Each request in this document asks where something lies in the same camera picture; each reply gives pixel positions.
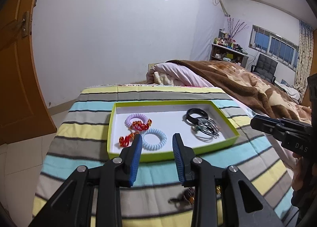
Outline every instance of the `patterned curtain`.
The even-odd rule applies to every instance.
[[[299,58],[295,74],[295,88],[301,94],[301,101],[307,88],[307,78],[313,60],[313,29],[310,25],[300,20]]]

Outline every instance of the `gray chair cushion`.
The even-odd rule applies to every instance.
[[[254,69],[254,74],[258,75],[260,78],[272,83],[275,70],[277,66],[277,61],[260,54],[259,60]]]

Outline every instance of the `window frame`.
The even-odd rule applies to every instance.
[[[261,44],[261,47],[256,47],[256,42],[257,42],[257,39],[259,38],[259,32],[262,33],[263,32],[263,39],[262,39],[262,44]],[[264,42],[264,35],[266,35],[265,33],[269,33],[269,40],[268,40],[268,47],[267,47],[267,51],[265,51],[264,49],[262,49],[263,47],[263,42]],[[274,46],[273,46],[273,49],[272,49],[272,52],[270,52],[270,48],[271,48],[271,44],[272,44],[272,39],[274,39]],[[276,45],[276,41],[279,42],[279,46],[278,46],[278,49],[277,49],[277,53],[276,55],[274,54],[274,49],[275,49],[275,45]],[[282,43],[285,44],[285,50],[284,50],[284,54],[283,54],[283,59],[279,56],[280,55],[280,51],[281,51],[281,46],[282,46]],[[287,50],[287,46],[290,47],[290,54],[289,54],[289,59],[291,57],[291,54],[292,54],[292,50],[294,49],[293,51],[293,56],[292,56],[292,59],[291,61],[285,61],[285,55],[287,54],[286,53],[286,50]],[[298,56],[298,51],[299,51],[299,46],[295,45],[294,43],[292,43],[291,41],[283,38],[282,36],[279,36],[269,30],[266,30],[264,28],[261,28],[259,26],[256,26],[256,25],[252,25],[252,30],[251,30],[251,35],[250,35],[250,42],[249,42],[249,48],[251,49],[254,49],[256,51],[259,51],[267,56],[270,56],[272,58],[274,58],[275,60],[277,60],[278,62],[281,62],[283,63],[285,66],[288,66],[290,69],[292,69],[293,71],[296,71],[296,67],[295,67],[295,60],[296,60],[296,56]]]

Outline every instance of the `light blue coil hair tie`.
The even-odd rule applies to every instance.
[[[156,145],[149,144],[144,139],[144,136],[147,135],[147,134],[156,135],[160,139],[161,142],[159,144],[156,144]],[[156,150],[161,149],[166,144],[166,141],[167,141],[166,135],[162,131],[160,131],[158,129],[148,129],[148,130],[142,132],[141,136],[142,136],[142,146],[143,146],[143,148],[146,149],[146,150],[150,150],[150,151],[156,151]]]

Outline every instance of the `window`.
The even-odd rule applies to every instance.
[[[298,46],[270,31],[253,25],[249,47],[272,56],[292,70],[296,70]]]

